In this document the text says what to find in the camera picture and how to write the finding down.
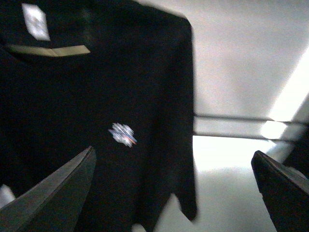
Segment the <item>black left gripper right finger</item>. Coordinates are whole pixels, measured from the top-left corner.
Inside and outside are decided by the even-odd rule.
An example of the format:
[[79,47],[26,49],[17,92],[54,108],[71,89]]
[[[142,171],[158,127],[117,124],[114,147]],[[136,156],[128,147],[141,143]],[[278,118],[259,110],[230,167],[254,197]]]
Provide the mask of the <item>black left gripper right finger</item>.
[[276,231],[307,232],[309,180],[259,150],[251,166]]

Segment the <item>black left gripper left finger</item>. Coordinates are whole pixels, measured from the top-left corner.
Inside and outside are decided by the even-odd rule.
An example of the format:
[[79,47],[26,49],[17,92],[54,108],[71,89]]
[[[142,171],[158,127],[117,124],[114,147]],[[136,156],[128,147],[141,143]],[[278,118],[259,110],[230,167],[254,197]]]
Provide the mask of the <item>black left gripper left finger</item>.
[[72,232],[89,192],[96,152],[88,147],[0,210],[2,232]]

